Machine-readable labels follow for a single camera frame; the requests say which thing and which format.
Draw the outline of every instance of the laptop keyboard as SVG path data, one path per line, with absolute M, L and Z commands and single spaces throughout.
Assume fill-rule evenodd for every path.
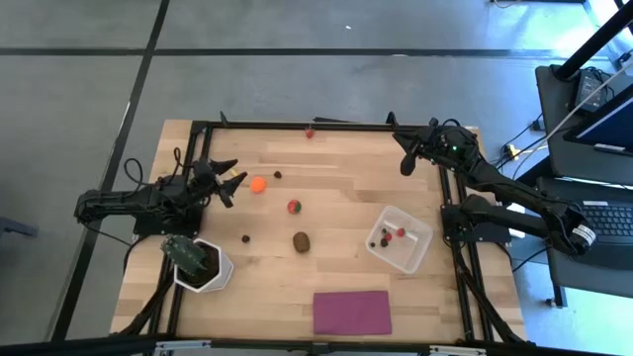
M 583 206 L 583 214 L 599 242 L 633 243 L 633 208 Z

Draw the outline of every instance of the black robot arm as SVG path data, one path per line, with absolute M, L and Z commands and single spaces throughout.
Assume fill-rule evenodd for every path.
M 595 241 L 595 233 L 576 204 L 548 197 L 500 174 L 483 158 L 477 136 L 467 129 L 438 125 L 437 119 L 432 119 L 429 126 L 415 132 L 397 129 L 394 139 L 406 153 L 402 174 L 410 175 L 415 160 L 424 158 L 454 171 L 467 187 L 492 192 L 499 201 L 516 203 L 541 217 L 510 212 L 472 195 L 443 213 L 453 216 L 455 223 L 449 228 L 465 229 L 467 225 L 492 222 L 543 237 L 555 249 L 572 256 L 584 254 Z
M 202 210 L 213 194 L 230 208 L 233 195 L 246 177 L 242 172 L 221 182 L 219 175 L 229 171 L 237 160 L 225 162 L 195 161 L 193 177 L 160 177 L 153 184 L 129 192 L 90 190 L 77 200 L 74 215 L 89 224 L 108 216 L 136 218 L 135 233 L 140 235 L 177 233 L 193 236 L 199 231 Z

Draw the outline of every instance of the plastic bin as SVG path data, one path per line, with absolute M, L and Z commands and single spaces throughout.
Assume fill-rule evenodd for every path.
M 405 236 L 402 237 L 397 234 L 401 227 L 405 229 Z M 384 237 L 383 228 L 392 235 L 387 247 L 381 245 L 381 239 Z M 387 206 L 374 224 L 365 246 L 378 258 L 405 273 L 412 274 L 419 267 L 431 238 L 433 229 L 429 225 L 396 207 Z

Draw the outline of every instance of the wooden table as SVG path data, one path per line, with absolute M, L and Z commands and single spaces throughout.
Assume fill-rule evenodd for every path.
M 185 152 L 191 125 L 190 121 L 165 122 L 150 181 L 171 174 L 172 149 L 180 147 Z M 210 156 L 238 158 L 236 170 L 249 174 L 235 193 L 233 208 L 212 199 L 199 234 L 221 246 L 235 269 L 222 291 L 185 292 L 178 336 L 392 343 L 452 343 L 463 338 L 451 251 L 440 238 L 442 195 L 437 166 L 418 160 L 413 174 L 402 176 L 402 149 L 384 132 L 318 131 L 307 139 L 301 131 L 213 130 Z M 274 178 L 275 171 L 283 178 Z M 248 189 L 250 178 L 256 175 L 268 182 L 263 194 Z M 286 211 L 292 199 L 302 202 L 298 215 Z M 364 245 L 387 205 L 433 228 L 426 255 L 412 275 L 373 256 Z M 305 255 L 293 248 L 292 237 L 300 230 L 312 242 Z M 244 234 L 251 237 L 249 243 L 241 242 Z M 112 331 L 127 326 L 155 290 L 163 238 L 152 236 L 132 252 Z M 477 246 L 488 297 L 513 331 L 525 337 L 507 256 L 491 243 Z M 313 334 L 314 292 L 368 290 L 389 291 L 391 335 Z M 159 330 L 166 329 L 170 306 L 168 296 Z M 475 333 L 481 339 L 472 296 L 470 306 Z

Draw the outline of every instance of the pink towel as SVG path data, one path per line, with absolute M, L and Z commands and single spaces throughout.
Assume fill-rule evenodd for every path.
M 382 335 L 392 333 L 387 291 L 315 293 L 315 334 Z

